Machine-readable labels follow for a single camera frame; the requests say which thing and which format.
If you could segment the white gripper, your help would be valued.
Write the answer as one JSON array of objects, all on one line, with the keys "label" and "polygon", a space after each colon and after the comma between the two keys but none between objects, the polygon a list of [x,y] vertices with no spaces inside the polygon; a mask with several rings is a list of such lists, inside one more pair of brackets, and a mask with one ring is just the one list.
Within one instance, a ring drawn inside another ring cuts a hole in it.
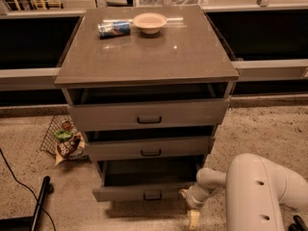
[{"label": "white gripper", "polygon": [[[219,187],[214,189],[202,188],[200,185],[195,183],[187,190],[179,190],[179,193],[186,199],[186,202],[191,209],[201,209],[208,198],[219,193]],[[200,212],[198,210],[189,210],[188,218],[189,230],[194,231],[199,223]]]}]

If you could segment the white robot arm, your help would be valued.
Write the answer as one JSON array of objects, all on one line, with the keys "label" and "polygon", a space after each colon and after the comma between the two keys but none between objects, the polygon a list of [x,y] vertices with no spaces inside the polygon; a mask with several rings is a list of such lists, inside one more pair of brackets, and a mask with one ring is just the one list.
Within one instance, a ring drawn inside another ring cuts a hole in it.
[{"label": "white robot arm", "polygon": [[297,172],[255,154],[240,154],[225,172],[207,167],[180,193],[189,207],[189,229],[197,228],[206,200],[225,190],[227,231],[285,231],[280,208],[308,207],[308,182]]}]

